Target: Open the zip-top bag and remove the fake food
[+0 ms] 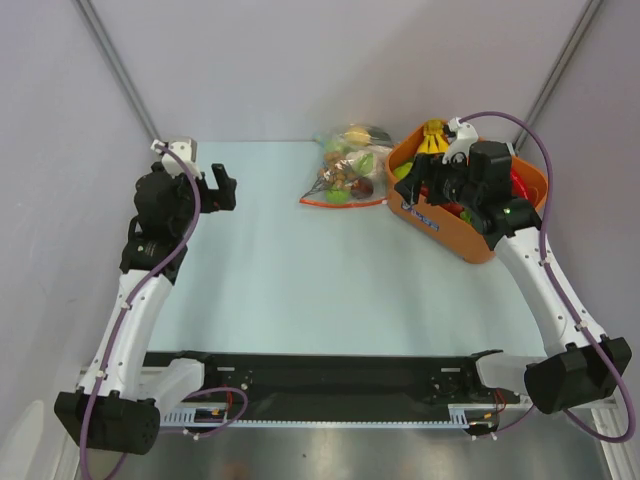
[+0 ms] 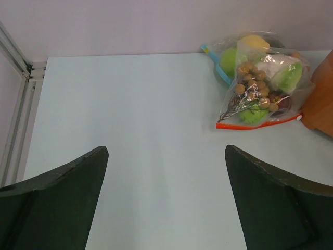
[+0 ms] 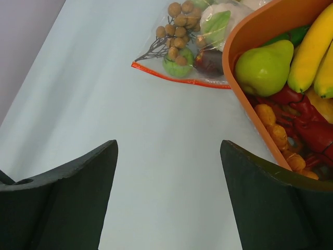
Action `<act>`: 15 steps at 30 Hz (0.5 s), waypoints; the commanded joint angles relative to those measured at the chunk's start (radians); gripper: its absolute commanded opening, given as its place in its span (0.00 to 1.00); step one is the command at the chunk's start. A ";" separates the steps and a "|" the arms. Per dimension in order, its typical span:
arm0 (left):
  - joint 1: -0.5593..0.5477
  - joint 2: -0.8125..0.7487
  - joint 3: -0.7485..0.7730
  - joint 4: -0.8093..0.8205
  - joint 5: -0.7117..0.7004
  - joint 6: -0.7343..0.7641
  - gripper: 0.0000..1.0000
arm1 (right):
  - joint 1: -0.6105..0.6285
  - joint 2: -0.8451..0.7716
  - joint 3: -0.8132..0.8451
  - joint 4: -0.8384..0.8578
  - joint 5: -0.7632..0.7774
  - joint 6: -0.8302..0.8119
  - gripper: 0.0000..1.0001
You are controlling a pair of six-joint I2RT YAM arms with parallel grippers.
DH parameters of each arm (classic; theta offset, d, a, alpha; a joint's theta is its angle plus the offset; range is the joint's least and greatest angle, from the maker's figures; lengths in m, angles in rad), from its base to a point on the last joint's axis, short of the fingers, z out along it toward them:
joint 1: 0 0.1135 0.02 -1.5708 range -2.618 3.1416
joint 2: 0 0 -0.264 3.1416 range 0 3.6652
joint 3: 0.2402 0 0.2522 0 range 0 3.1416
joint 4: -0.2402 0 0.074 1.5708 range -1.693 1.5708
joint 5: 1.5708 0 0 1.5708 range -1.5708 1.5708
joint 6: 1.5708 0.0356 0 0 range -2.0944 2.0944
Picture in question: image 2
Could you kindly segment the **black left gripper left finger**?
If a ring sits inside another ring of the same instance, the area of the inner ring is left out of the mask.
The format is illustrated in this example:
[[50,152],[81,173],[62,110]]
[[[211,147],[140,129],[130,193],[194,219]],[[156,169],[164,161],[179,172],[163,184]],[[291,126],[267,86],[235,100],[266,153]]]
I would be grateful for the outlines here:
[[99,146],[1,188],[1,249],[85,249],[108,158]]

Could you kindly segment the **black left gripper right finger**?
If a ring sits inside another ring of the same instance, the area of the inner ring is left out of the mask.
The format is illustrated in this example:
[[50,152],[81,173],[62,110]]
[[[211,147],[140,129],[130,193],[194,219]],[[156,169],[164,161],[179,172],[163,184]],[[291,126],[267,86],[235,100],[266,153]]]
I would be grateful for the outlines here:
[[234,145],[225,161],[247,249],[332,249],[332,186]]

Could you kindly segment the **red zip clear bag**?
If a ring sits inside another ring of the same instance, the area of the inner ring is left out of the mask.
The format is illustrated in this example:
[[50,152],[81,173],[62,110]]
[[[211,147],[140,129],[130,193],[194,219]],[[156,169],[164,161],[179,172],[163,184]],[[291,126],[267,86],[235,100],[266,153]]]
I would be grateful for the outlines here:
[[216,128],[253,130],[299,120],[313,89],[310,65],[297,52],[237,52]]

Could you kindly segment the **brown longan bunch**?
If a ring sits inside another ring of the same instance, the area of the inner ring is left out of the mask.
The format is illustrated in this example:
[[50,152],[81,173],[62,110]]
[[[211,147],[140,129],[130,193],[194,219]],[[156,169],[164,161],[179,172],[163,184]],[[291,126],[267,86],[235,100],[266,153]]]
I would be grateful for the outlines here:
[[237,80],[234,87],[236,111],[279,110],[278,104],[268,98],[270,89],[265,71],[258,70],[250,61],[243,62],[237,67]]

